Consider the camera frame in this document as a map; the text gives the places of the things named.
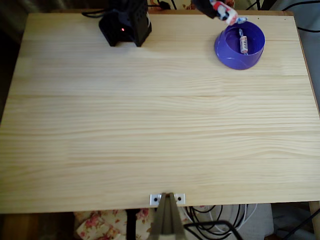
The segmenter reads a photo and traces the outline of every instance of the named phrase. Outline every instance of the black wire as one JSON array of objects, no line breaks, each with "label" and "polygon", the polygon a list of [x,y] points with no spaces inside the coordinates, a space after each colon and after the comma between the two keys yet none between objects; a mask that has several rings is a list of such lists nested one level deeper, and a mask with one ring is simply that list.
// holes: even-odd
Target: black wire
[{"label": "black wire", "polygon": [[256,0],[256,9],[261,10],[260,0]]},{"label": "black wire", "polygon": [[240,204],[238,205],[238,212],[236,213],[236,217],[235,217],[235,220],[234,220],[233,226],[235,226],[235,225],[236,225],[237,220],[238,220],[238,217],[239,217],[239,214],[240,214]]},{"label": "black wire", "polygon": [[207,222],[193,222],[193,223],[188,223],[185,224],[183,227],[189,231],[189,227],[198,227],[198,226],[206,226],[206,225],[227,225],[228,228],[232,231],[232,233],[234,234],[234,236],[236,237],[236,239],[238,240],[243,240],[243,238],[240,236],[240,234],[238,233],[238,231],[235,229],[234,226],[232,226],[232,224],[228,221],[225,220],[218,220],[218,221],[207,221]]},{"label": "black wire", "polygon": [[250,5],[246,10],[249,10],[250,8],[252,8],[256,4],[257,4],[257,2],[255,1],[254,4]]},{"label": "black wire", "polygon": [[223,209],[224,209],[224,206],[221,205],[221,210],[220,210],[219,216],[218,216],[218,218],[216,219],[217,221],[220,219]]},{"label": "black wire", "polygon": [[310,29],[305,29],[305,28],[302,28],[302,27],[297,27],[299,30],[302,30],[302,31],[306,31],[306,32],[309,32],[309,33],[320,33],[320,30],[310,30]]},{"label": "black wire", "polygon": [[171,0],[171,2],[172,2],[172,5],[173,5],[174,9],[175,9],[175,10],[177,10],[177,7],[176,7],[176,4],[175,4],[175,1],[174,1],[174,0]]},{"label": "black wire", "polygon": [[[291,5],[287,6],[287,7],[284,8],[282,11],[286,11],[287,9],[292,8],[292,7],[294,7],[294,6],[298,6],[298,5],[303,5],[303,4],[317,4],[317,3],[320,3],[320,0],[296,2],[296,3],[294,3],[294,4],[291,4]],[[306,32],[309,32],[309,33],[320,33],[320,30],[310,30],[310,29],[305,29],[305,28],[302,28],[302,27],[297,27],[297,28],[298,28],[299,30],[306,31]]]},{"label": "black wire", "polygon": [[296,2],[294,4],[291,4],[289,6],[287,6],[286,8],[284,8],[282,11],[285,11],[289,8],[292,8],[294,6],[297,6],[297,5],[303,5],[303,4],[317,4],[317,3],[320,3],[320,0],[317,0],[317,1],[301,1],[301,2]]},{"label": "black wire", "polygon": [[288,238],[290,238],[297,230],[299,230],[308,222],[310,222],[319,213],[320,213],[320,208],[317,211],[315,211],[314,214],[312,214],[310,217],[308,217],[306,220],[304,220],[302,223],[300,223],[298,226],[292,229],[287,235],[284,236],[284,238],[282,238],[282,240],[287,240]]},{"label": "black wire", "polygon": [[[236,216],[235,221],[234,221],[234,224],[233,224],[235,228],[238,228],[238,227],[240,226],[240,224],[242,223],[242,221],[243,221],[243,219],[244,219],[244,217],[245,217],[245,214],[243,213],[240,221],[238,222],[237,225],[235,225],[235,224],[237,223],[238,218],[239,218],[240,209],[241,209],[241,205],[239,204],[239,205],[238,205],[237,216]],[[196,209],[195,209],[194,207],[192,207],[192,206],[189,207],[190,212],[188,211],[188,208],[187,208],[187,207],[185,207],[185,210],[186,210],[187,215],[190,217],[190,219],[191,219],[191,221],[192,221],[193,223],[196,222],[196,221],[195,221],[195,218],[196,218],[196,220],[199,222],[199,219],[197,218],[196,212],[195,212]],[[221,206],[220,213],[219,213],[219,216],[218,216],[218,218],[217,218],[217,221],[220,219],[220,217],[221,217],[221,215],[222,215],[222,212],[223,212],[223,206]],[[201,225],[200,225],[200,226],[195,226],[195,227],[196,227],[196,229],[199,231],[199,233],[200,233],[205,239],[207,239],[207,240],[224,240],[224,239],[226,239],[227,237],[229,237],[229,236],[231,235],[231,233],[228,233],[228,232],[231,231],[230,229],[229,229],[228,231],[226,231],[225,233],[215,233],[215,232],[209,231],[209,230],[212,229],[214,226],[215,226],[215,225],[213,224],[213,225],[212,225],[211,227],[209,227],[209,228],[205,228],[204,226],[201,226]],[[203,233],[201,232],[201,230],[207,232],[208,234],[214,235],[214,236],[223,236],[223,235],[225,235],[225,236],[223,236],[223,237],[221,237],[221,238],[210,238],[210,237],[206,236],[205,234],[203,234]],[[200,236],[198,236],[198,235],[197,235],[194,231],[192,231],[191,229],[188,229],[188,231],[189,231],[191,234],[193,234],[196,238],[202,240],[202,238],[201,238]]]},{"label": "black wire", "polygon": [[201,213],[201,214],[207,214],[208,212],[211,212],[214,208],[215,208],[216,205],[213,205],[209,210],[206,210],[206,211],[200,211],[198,209],[195,209],[194,207],[192,207],[196,212],[198,213]]}]

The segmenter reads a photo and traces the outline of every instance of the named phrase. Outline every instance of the table leg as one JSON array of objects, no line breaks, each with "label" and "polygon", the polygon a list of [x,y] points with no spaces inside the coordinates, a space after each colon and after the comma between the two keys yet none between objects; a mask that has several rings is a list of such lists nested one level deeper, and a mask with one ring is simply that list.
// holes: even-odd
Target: table leg
[{"label": "table leg", "polygon": [[1,240],[38,239],[38,214],[7,214],[3,219]]}]

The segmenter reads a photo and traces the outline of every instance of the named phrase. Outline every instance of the floral cushion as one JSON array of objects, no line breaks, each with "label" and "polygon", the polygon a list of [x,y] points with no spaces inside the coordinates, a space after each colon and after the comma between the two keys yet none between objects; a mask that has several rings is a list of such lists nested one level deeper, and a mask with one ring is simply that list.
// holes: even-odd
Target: floral cushion
[{"label": "floral cushion", "polygon": [[[183,209],[179,209],[182,223],[188,221]],[[154,221],[155,209],[142,208],[136,214],[135,239],[146,240]],[[83,240],[126,240],[127,212],[125,210],[74,212],[80,223],[76,233]]]}]

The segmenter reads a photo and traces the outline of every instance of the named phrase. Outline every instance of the wooden table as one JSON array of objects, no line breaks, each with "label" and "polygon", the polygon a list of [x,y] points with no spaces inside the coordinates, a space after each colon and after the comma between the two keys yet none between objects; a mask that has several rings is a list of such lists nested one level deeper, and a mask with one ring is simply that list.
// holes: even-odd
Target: wooden table
[{"label": "wooden table", "polygon": [[151,15],[141,48],[97,19],[30,14],[0,128],[1,213],[320,200],[320,120],[293,16],[250,16],[259,63],[219,62],[225,28]]}]

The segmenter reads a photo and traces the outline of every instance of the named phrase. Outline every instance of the purple bowl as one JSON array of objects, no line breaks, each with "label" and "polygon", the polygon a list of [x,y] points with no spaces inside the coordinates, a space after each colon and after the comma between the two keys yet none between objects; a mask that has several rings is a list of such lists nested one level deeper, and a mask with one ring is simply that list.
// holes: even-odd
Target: purple bowl
[{"label": "purple bowl", "polygon": [[[240,52],[239,29],[247,37],[248,55]],[[264,51],[266,39],[261,29],[252,22],[228,26],[216,38],[214,50],[218,59],[228,67],[244,70],[253,67],[260,59]]]}]

